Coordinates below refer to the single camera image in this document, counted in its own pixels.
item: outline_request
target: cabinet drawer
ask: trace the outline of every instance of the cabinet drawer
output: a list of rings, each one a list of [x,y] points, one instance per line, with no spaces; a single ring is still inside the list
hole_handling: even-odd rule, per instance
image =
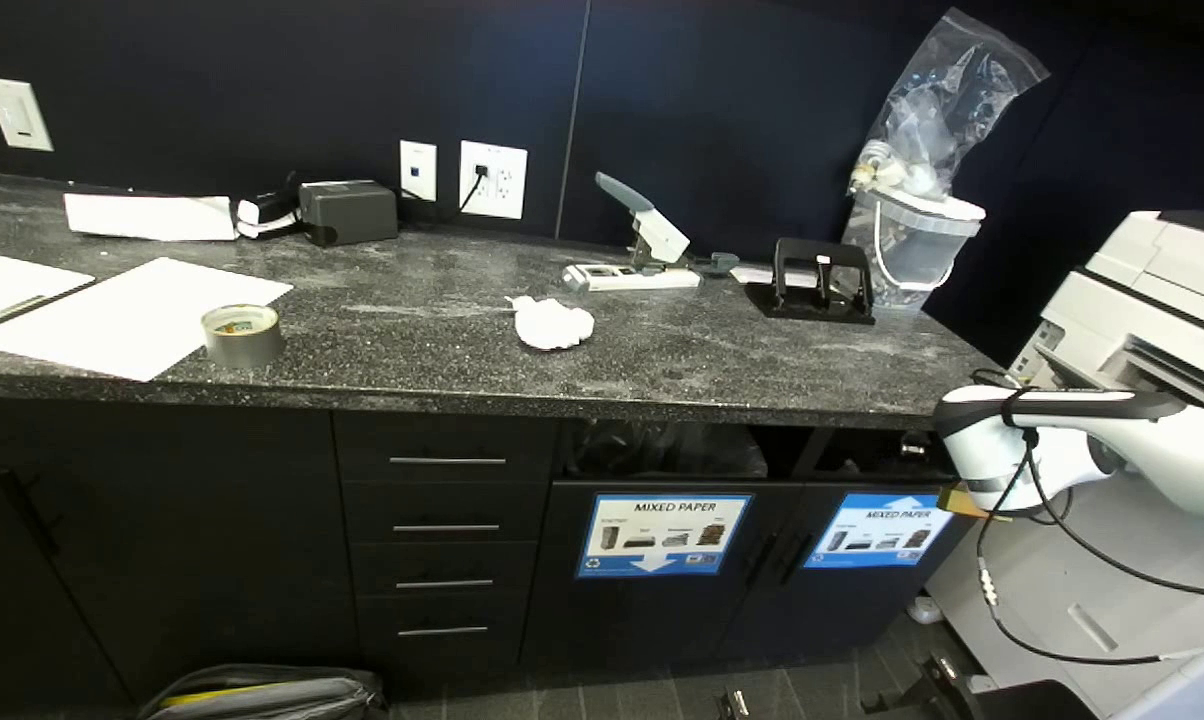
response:
[[[353,554],[359,592],[515,592],[533,577],[538,542],[401,538],[359,542]]]
[[[466,415],[341,415],[341,468],[369,479],[547,479],[553,422]]]
[[[349,479],[353,542],[380,538],[538,538],[543,489],[515,482],[359,482]]]
[[[525,592],[359,594],[364,651],[398,671],[513,671]]]

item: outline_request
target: white tissue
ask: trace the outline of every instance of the white tissue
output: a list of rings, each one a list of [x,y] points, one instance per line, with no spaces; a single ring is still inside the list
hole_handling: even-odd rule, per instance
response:
[[[586,307],[533,297],[513,297],[513,307],[520,344],[539,350],[575,348],[596,332],[596,316]]]

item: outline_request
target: paper sheet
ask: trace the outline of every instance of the paper sheet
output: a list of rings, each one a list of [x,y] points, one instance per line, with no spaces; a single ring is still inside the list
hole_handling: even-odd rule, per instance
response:
[[[65,297],[93,275],[0,255],[0,316]]]
[[[159,255],[0,325],[0,350],[143,384],[204,344],[204,312],[219,305],[274,305],[285,292],[288,282]]]
[[[138,234],[159,245],[240,239],[230,197],[93,197],[65,190],[82,234]]]

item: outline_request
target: blue label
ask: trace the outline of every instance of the blue label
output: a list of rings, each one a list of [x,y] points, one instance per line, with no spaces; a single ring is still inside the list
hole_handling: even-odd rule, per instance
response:
[[[804,569],[918,569],[950,518],[936,495],[848,492]]]
[[[602,495],[586,581],[720,577],[754,495]]]

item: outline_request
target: granite countertop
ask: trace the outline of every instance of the granite countertop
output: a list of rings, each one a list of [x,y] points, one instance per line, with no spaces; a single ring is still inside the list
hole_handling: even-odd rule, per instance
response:
[[[62,183],[12,177],[0,177],[0,253],[102,281],[175,255],[294,282],[276,300],[285,350],[263,381],[224,376],[204,348],[153,384],[0,354],[0,400],[918,426],[941,391],[990,364],[930,316],[882,316],[876,328],[769,318],[733,281],[697,292],[567,292],[567,259],[618,253],[553,239],[83,239],[65,228]],[[539,354],[515,339],[504,297],[580,305],[596,334]]]

